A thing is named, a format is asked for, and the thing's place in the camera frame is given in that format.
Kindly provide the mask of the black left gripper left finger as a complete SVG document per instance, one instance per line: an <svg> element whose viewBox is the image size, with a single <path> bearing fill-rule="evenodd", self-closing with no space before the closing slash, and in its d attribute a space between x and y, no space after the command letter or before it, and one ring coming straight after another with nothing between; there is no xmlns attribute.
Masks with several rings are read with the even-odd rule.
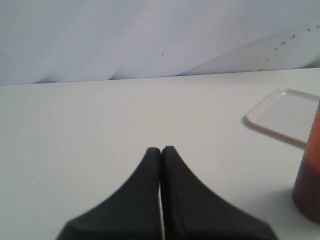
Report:
<svg viewBox="0 0 320 240"><path fill-rule="evenodd" d="M71 219L59 240L160 240L161 151L149 147L126 182L105 201Z"/></svg>

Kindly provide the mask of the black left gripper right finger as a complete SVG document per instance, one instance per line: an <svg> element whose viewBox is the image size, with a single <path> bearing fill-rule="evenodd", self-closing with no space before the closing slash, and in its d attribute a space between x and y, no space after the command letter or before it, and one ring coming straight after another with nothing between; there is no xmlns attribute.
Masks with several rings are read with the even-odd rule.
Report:
<svg viewBox="0 0 320 240"><path fill-rule="evenodd" d="M271 227L203 184L173 146L161 153L161 203L167 240L273 240Z"/></svg>

